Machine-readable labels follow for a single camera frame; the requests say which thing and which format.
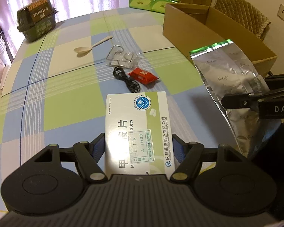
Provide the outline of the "beige plastic spoon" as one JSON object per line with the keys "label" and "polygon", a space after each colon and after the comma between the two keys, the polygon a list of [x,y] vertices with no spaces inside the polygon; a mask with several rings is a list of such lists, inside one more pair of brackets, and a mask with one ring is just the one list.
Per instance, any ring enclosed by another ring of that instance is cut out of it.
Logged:
{"label": "beige plastic spoon", "polygon": [[77,47],[75,48],[73,51],[78,55],[78,56],[84,56],[87,55],[88,53],[90,53],[92,51],[93,48],[111,40],[113,38],[113,36],[107,36],[103,39],[101,39],[99,42],[93,44],[90,47]]}

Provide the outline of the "dark green instant noodle bowl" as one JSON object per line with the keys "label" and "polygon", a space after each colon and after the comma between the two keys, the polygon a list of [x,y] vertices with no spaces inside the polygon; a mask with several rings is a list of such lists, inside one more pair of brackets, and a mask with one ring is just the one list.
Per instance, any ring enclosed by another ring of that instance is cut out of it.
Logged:
{"label": "dark green instant noodle bowl", "polygon": [[56,27],[56,13],[50,0],[36,0],[17,11],[17,29],[34,42]]}

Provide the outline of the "brown cardboard box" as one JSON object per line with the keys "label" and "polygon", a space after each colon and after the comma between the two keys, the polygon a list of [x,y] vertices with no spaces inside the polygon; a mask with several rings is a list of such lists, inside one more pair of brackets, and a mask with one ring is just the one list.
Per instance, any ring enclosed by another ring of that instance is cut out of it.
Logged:
{"label": "brown cardboard box", "polygon": [[167,4],[162,33],[189,61],[190,51],[227,39],[245,53],[262,77],[277,59],[252,32],[210,6]]}

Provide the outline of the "small white medicine box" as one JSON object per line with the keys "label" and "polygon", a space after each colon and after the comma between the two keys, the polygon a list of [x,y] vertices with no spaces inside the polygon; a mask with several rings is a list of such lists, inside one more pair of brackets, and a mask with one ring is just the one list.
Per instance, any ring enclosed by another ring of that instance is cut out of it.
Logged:
{"label": "small white medicine box", "polygon": [[174,170],[166,93],[107,95],[105,174],[164,174],[169,178]]}

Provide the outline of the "bagged metal wire holder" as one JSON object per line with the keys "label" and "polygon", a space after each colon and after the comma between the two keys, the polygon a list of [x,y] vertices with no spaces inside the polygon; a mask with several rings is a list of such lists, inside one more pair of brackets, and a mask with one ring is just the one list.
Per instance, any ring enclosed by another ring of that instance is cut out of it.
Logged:
{"label": "bagged metal wire holder", "polygon": [[135,69],[138,67],[139,57],[137,54],[126,51],[120,45],[114,45],[107,57],[105,63],[110,67],[120,66],[126,69]]}

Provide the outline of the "silver foil pouch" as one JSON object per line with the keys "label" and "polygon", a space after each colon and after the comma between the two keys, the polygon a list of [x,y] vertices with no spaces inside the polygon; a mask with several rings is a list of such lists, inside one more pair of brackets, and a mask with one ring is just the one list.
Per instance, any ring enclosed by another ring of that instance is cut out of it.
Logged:
{"label": "silver foil pouch", "polygon": [[248,97],[264,94],[269,87],[244,52],[230,39],[190,51],[193,63],[208,93],[230,126],[237,150],[252,157],[261,144],[271,137],[281,124],[280,119],[261,119],[259,108],[244,100],[230,107],[222,103],[226,95]]}

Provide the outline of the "quilted brown chair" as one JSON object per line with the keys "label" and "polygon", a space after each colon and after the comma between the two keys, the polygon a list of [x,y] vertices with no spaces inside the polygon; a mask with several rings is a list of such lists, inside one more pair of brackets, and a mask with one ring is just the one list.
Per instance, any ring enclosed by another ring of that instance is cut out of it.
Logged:
{"label": "quilted brown chair", "polygon": [[267,16],[246,0],[216,0],[214,9],[245,27],[261,41],[271,24]]}

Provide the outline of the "red snack packet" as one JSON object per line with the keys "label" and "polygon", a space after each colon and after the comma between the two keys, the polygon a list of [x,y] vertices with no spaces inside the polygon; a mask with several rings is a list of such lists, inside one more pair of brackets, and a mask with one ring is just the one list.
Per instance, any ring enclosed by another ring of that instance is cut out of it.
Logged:
{"label": "red snack packet", "polygon": [[145,71],[141,68],[135,68],[133,71],[128,73],[128,75],[134,79],[135,81],[138,81],[139,83],[143,85],[148,85],[150,83],[153,83],[157,80],[159,80],[159,77],[156,77],[152,73]]}

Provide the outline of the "checkered blue green tablecloth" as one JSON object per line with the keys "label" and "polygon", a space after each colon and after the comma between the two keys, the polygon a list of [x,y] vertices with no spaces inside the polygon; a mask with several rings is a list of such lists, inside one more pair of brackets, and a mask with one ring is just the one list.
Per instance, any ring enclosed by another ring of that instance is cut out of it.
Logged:
{"label": "checkered blue green tablecloth", "polygon": [[[59,22],[43,38],[23,42],[0,100],[2,181],[46,145],[70,147],[105,130],[108,94],[126,93],[105,58],[114,45],[139,55],[140,68],[159,77],[141,90],[167,94],[172,132],[207,147],[236,141],[193,64],[162,33],[164,15],[120,8]],[[84,56],[73,50],[113,38]],[[0,216],[7,212],[0,195]]]}

